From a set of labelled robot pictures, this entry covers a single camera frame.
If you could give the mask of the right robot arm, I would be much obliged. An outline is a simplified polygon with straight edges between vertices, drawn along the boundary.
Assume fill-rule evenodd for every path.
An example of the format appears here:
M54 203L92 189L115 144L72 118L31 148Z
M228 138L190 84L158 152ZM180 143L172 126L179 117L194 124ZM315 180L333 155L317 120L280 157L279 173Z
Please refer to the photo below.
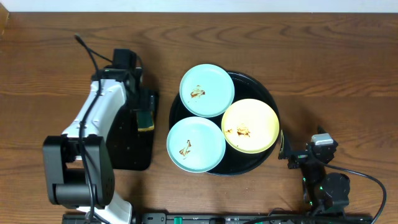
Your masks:
M338 143L322 129L311 137L302 151L292 149L286 134L281 133L280 140L278 159L288 160L288 168L300 169L303 175L303 199L310 205L307 214L343 213L349 205L349 177L325 170L334 158Z

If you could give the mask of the green and yellow sponge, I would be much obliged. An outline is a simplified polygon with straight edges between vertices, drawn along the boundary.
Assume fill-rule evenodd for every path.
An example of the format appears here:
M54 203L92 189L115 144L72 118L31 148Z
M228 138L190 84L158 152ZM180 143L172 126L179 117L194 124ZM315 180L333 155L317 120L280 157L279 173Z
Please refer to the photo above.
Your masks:
M139 132L152 131L154 129L154 116L152 111L138 111L137 130Z

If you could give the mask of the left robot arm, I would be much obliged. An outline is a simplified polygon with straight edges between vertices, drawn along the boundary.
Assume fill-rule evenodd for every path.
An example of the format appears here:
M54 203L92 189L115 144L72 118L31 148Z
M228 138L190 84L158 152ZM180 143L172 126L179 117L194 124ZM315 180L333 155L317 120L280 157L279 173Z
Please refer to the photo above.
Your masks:
M116 192L114 172L142 171L151 161L158 95L142 75L141 67L99 70L71 125L44 140L49 201L80 211L78 223L139 222Z

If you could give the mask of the yellow plate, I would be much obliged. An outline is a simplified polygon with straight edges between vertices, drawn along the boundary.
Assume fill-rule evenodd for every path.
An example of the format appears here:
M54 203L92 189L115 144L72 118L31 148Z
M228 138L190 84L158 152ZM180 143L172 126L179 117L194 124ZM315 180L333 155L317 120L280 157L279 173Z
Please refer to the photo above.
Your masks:
M276 112L268 104L248 98L234 102L224 112L221 130L233 149L257 154L276 142L280 124Z

